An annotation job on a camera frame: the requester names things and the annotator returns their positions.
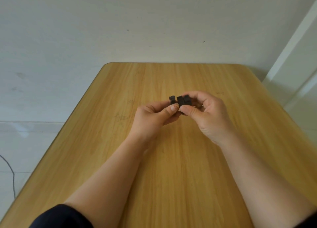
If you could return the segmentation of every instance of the light wood surface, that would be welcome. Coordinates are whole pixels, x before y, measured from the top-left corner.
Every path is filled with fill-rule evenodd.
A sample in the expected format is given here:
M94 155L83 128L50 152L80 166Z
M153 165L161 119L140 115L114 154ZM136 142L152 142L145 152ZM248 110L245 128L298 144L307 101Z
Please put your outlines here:
M255 151L317 205L317 153L241 65L106 64L45 153L0 227L28 227L64 202L125 139L137 106L188 90L222 98ZM189 118L149 145L120 227L252 227L225 159Z

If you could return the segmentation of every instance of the hand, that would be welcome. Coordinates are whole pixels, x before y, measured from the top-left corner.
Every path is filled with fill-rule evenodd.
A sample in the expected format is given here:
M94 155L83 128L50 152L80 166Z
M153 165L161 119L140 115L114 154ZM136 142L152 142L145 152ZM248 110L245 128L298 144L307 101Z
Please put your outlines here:
M159 133L162 126L178 120L181 115L178 110L179 105L171 105L170 100L139 106L128 137L141 142L150 141Z
M222 99L203 91L190 91L184 95L189 95L196 107L183 105L179 110L194 119L212 142L220 145L228 135L235 132Z

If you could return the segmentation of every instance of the forearm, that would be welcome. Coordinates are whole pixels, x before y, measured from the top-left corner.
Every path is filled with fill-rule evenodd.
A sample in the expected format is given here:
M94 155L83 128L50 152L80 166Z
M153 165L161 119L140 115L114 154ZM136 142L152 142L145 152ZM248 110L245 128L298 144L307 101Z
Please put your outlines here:
M144 144L126 139L65 202L95 228L117 227L140 164Z
M230 134L220 147L256 227L294 227L316 210L241 136Z

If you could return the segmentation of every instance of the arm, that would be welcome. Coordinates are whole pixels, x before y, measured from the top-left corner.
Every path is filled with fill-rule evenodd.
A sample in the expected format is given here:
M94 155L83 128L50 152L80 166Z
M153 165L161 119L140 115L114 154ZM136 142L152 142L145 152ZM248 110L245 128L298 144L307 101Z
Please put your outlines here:
M117 227L146 143L160 128L179 118L178 104L153 102L138 108L131 131L112 156L65 204L83 214L95 228Z
M256 227L294 227L316 211L303 195L264 163L235 130L223 101L211 94L186 93L200 107L181 106L200 130L219 145Z

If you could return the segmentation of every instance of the fingernail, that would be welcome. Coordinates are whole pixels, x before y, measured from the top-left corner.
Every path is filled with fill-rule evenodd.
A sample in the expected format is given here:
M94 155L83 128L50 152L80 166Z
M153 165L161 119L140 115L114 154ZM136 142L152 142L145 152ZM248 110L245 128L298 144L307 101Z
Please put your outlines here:
M171 106L171 111L176 111L176 110L177 110L177 106L178 106L178 105L172 105L172 106Z

